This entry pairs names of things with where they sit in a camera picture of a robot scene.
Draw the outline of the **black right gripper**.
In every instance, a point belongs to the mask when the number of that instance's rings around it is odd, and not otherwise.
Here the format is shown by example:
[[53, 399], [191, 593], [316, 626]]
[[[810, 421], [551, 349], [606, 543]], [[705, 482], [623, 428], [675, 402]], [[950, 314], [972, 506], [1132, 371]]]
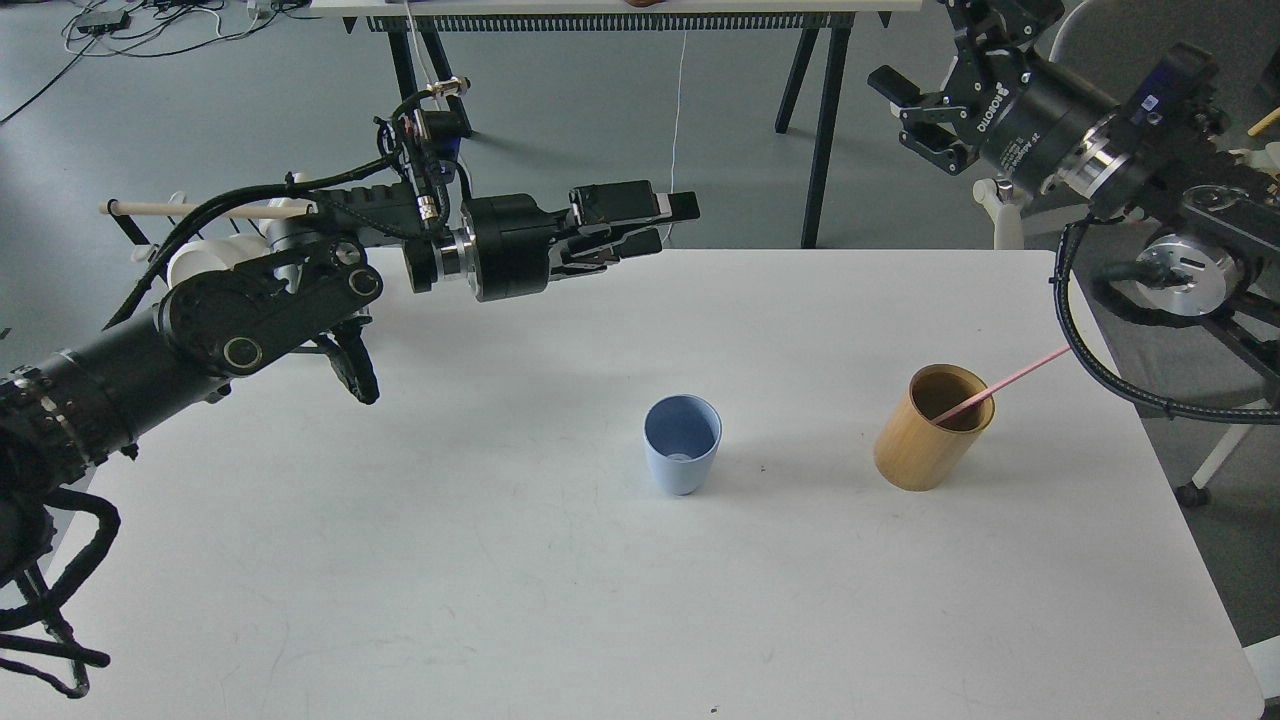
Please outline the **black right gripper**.
[[[1115, 100], [1036, 51], [1062, 19], [1062, 1], [940, 5], [955, 45], [941, 90], [925, 92], [888, 65], [868, 76], [899, 118], [904, 147], [950, 176], [982, 159], [1027, 192], [1056, 178], [1085, 199], [1132, 169], [1112, 136]], [[1019, 53], [991, 53], [1002, 47]], [[963, 65], [980, 56], [980, 67]]]

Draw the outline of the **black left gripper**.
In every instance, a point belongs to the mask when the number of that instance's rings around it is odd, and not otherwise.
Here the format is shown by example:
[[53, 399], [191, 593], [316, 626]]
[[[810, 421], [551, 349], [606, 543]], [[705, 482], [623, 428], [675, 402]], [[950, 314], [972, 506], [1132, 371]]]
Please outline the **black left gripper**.
[[[594, 275], [625, 259], [662, 251], [658, 229], [617, 229], [701, 218], [694, 192], [655, 192], [644, 179], [575, 187], [568, 201], [570, 209], [556, 211], [539, 208], [526, 193], [462, 201], [461, 227], [445, 225], [402, 242], [412, 290], [428, 292], [460, 279], [480, 302], [540, 293], [550, 278]], [[582, 233], [598, 234], [562, 240], [573, 223]]]

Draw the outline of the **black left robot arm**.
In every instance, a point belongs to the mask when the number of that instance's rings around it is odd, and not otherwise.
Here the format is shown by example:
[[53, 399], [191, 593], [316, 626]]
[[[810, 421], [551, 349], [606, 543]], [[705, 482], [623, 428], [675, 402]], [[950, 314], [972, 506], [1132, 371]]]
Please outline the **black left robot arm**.
[[91, 470], [136, 457], [145, 433], [305, 345], [360, 402], [378, 400], [362, 331], [384, 281], [370, 249], [398, 247], [415, 292], [457, 277], [490, 302], [657, 254], [663, 225], [699, 218], [694, 192], [646, 181], [573, 188], [558, 211], [525, 193], [474, 197], [460, 114], [422, 108], [467, 88], [452, 77], [406, 96], [378, 119], [370, 163], [184, 210], [101, 334], [3, 378], [3, 584], [22, 598], [3, 610], [5, 671], [78, 700], [88, 669], [110, 662], [63, 614], [122, 524], [74, 489]]

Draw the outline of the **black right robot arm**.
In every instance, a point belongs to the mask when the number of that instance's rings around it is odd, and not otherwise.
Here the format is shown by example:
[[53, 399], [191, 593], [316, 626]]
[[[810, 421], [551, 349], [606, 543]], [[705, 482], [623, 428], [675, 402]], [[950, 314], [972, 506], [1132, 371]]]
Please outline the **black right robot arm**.
[[1111, 99], [1034, 47], [1062, 19], [1060, 1], [948, 1], [955, 58], [943, 86], [927, 92], [892, 67], [868, 83], [899, 115], [900, 143], [950, 176], [986, 161], [1030, 196], [1068, 188], [1088, 211], [1068, 224], [1051, 277], [1068, 347], [1106, 389], [1169, 418], [1276, 425], [1274, 409], [1211, 407], [1143, 389], [1085, 347], [1069, 305], [1069, 282], [1085, 232], [1132, 211], [1157, 231], [1120, 266], [1143, 304], [1135, 324], [1202, 327], [1270, 386], [1277, 343], [1236, 323], [1245, 314], [1277, 323], [1277, 304], [1251, 291], [1277, 261], [1277, 179], [1219, 150], [1224, 114], [1213, 105], [1212, 56], [1178, 44], [1124, 102]]

